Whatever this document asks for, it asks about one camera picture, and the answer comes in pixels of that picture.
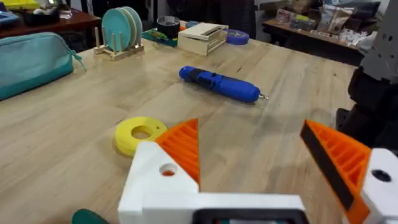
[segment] dish rack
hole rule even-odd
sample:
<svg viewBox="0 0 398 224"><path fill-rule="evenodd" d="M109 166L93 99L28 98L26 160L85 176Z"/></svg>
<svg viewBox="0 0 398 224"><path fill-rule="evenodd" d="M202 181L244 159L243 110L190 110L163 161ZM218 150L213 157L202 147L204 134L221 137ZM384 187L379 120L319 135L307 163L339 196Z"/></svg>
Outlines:
<svg viewBox="0 0 398 224"><path fill-rule="evenodd" d="M116 49L116 38L117 35L119 37L119 49L120 51L117 51ZM106 43L106 39L105 39L105 29L104 27L102 27L102 40L103 40L103 45L100 45L100 35L98 32L98 27L95 27L95 43L96 43L96 47L94 48L94 53L95 54L109 54L109 56L111 57L112 61L116 61L116 60L120 60L123 59L125 57L129 57L133 54L136 54L138 52L142 52L144 50L144 46L141 44L141 41L138 42L136 45L134 46L130 46L127 47L126 49L124 49L123 46L123 36L122 36L122 32L120 32L119 34L112 34L112 43Z"/></svg>

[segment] orange 3d printed part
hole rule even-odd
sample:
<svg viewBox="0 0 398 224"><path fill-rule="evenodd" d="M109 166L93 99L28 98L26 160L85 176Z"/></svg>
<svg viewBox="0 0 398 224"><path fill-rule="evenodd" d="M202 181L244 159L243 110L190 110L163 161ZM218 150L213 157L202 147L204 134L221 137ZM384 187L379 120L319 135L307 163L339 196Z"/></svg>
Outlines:
<svg viewBox="0 0 398 224"><path fill-rule="evenodd" d="M362 223L369 209L361 198L371 149L334 129L306 120L301 137L351 224Z"/></svg>
<svg viewBox="0 0 398 224"><path fill-rule="evenodd" d="M200 183L197 119L192 119L174 126L158 137L155 142L160 145L193 180L198 184Z"/></svg>

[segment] wooden table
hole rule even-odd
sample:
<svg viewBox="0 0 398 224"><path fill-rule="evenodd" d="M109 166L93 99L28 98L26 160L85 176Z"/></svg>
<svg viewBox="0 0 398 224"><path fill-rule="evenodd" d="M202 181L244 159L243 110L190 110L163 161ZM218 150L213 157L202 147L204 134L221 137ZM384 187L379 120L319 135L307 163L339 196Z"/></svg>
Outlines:
<svg viewBox="0 0 398 224"><path fill-rule="evenodd" d="M280 22L278 22L275 19L270 19L268 21L264 22L264 28L265 30L269 30L270 33L273 33L272 29L277 29L277 30L284 30L287 31L291 34L298 34L298 35L304 35L307 37L311 37L314 39L318 39L318 40L322 40L325 42L329 42L331 44L335 44L335 45L339 45L342 47L347 47L349 49L353 49L353 50L357 50L357 46L353 46L353 45L347 45L345 42L342 42L338 39L334 39L332 37L325 37L322 35L317 35L317 34L312 34L310 31L307 30L298 30L298 29L294 29L294 28L290 28L290 26L288 24L281 24Z"/></svg>
<svg viewBox="0 0 398 224"><path fill-rule="evenodd" d="M201 189L299 194L311 223L340 223L341 209L300 140L304 119L334 126L354 67L250 40L207 57L143 40L120 61L82 52L88 72L0 102L3 223L70 223L89 208L118 223L131 160L115 152L115 127L150 116L168 127L199 118ZM269 100L247 105L184 83L184 65L255 83Z"/></svg>
<svg viewBox="0 0 398 224"><path fill-rule="evenodd" d="M72 17L70 19L60 19L60 21L57 23L44 26L29 27L24 24L24 21L21 18L21 21L18 23L18 25L6 29L0 29L0 38L33 34L38 32L84 30L89 27L99 26L100 24L101 19L99 17L72 9Z"/></svg>

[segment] electric screwdriver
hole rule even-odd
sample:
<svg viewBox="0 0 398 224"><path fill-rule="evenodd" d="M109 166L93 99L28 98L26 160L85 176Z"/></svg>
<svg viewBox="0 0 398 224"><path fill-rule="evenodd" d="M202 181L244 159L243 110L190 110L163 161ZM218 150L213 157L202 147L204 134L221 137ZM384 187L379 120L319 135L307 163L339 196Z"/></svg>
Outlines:
<svg viewBox="0 0 398 224"><path fill-rule="evenodd" d="M266 98L261 94L260 89L252 83L226 77L217 73L209 72L191 66L185 66L180 70L180 77L186 82L196 83L204 88L213 90L216 93L229 96L246 103L253 103L259 98Z"/></svg>

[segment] blue tape roll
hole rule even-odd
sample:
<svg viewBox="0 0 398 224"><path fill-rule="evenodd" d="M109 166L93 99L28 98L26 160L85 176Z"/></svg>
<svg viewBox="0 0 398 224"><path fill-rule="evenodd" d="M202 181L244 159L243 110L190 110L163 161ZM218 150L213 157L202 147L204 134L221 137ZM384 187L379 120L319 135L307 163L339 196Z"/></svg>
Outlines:
<svg viewBox="0 0 398 224"><path fill-rule="evenodd" d="M234 45L244 45L249 42L249 35L239 30L225 29L227 32L226 42Z"/></svg>

